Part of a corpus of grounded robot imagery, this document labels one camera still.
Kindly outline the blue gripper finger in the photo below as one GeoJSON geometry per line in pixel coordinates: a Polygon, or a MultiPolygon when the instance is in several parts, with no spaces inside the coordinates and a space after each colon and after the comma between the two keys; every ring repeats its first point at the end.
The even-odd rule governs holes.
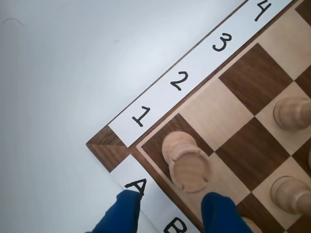
{"type": "Polygon", "coordinates": [[[201,202],[201,213],[206,233],[250,233],[251,229],[229,197],[215,192],[206,194],[201,202]]]}
{"type": "Polygon", "coordinates": [[[136,233],[140,214],[141,194],[123,190],[115,203],[106,211],[92,233],[136,233]]]}

